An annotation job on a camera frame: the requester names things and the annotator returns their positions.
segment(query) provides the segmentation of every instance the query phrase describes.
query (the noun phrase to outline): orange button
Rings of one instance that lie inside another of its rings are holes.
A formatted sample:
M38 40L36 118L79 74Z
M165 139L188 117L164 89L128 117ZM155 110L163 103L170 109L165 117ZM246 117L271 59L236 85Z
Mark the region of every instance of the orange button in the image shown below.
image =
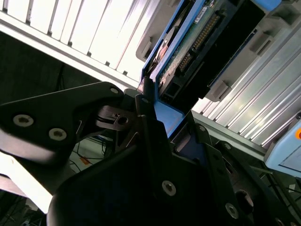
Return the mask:
M296 137L301 140L301 128L297 130Z

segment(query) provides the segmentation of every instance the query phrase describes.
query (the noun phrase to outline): green circuit board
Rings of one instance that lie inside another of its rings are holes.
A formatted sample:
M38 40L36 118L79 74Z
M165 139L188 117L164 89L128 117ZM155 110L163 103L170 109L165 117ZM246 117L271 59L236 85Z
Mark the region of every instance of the green circuit board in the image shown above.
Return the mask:
M191 48L197 49L200 47L202 41L206 38L206 34L209 34L208 30L210 30L210 27L214 26L214 23L219 19L215 11L221 7L222 3L223 1L219 0L213 6L205 5L202 7L181 44L163 70L159 80L160 85L165 83L167 77L171 75L176 68L179 67L180 70L185 69L186 65L192 59L189 50Z

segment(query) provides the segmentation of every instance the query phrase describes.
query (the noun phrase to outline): circuit board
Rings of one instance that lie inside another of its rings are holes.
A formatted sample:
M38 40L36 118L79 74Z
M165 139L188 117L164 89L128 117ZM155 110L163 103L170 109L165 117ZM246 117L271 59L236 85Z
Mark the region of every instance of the circuit board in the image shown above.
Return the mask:
M193 58L193 54L197 53L201 48L206 37L220 19L220 16L216 14L216 10L220 9L224 1L215 1L215 4L212 4L212 2L205 4L200 10L194 23L160 75L159 87L162 87L168 76L173 74L176 69L179 72L185 71L185 68Z

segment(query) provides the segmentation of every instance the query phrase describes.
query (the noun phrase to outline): label sticker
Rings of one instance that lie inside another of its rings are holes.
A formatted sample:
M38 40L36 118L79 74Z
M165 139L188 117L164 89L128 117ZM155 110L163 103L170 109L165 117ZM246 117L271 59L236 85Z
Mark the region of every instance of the label sticker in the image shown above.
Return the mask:
M200 19L203 17L203 15L204 15L204 13L206 12L207 9L208 9L208 7L203 7L202 8L202 10L198 14L196 20L194 21L195 23L198 23L200 21Z

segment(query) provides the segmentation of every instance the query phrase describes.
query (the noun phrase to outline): screw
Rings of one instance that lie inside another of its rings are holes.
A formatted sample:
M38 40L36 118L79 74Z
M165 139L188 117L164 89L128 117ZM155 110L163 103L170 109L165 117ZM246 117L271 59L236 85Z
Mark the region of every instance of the screw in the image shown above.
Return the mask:
M225 145L225 148L227 148L228 150L231 149L231 146L229 144L224 144Z
M49 131L49 137L52 140L61 141L66 139L67 133L63 129L53 128Z
M145 98L142 98L142 101L144 101L147 104L149 103L149 101L147 99L145 99Z
M279 218L275 218L275 220L279 226L285 226Z
M176 188L172 182L165 180L162 182L162 188L166 194L169 196L174 196L176 193Z
M227 203L225 207L232 218L238 219L238 211L231 203Z
M206 131L205 127L204 127L204 126L202 126L202 125L199 125L199 129L200 129L201 131L203 131L203 132L205 132L205 131Z
M33 124L33 118L26 114L19 114L13 118L13 122L15 125L20 127L28 127Z
M117 89L115 89L115 88L110 88L110 90L113 92L113 93L119 93L119 91L117 90Z

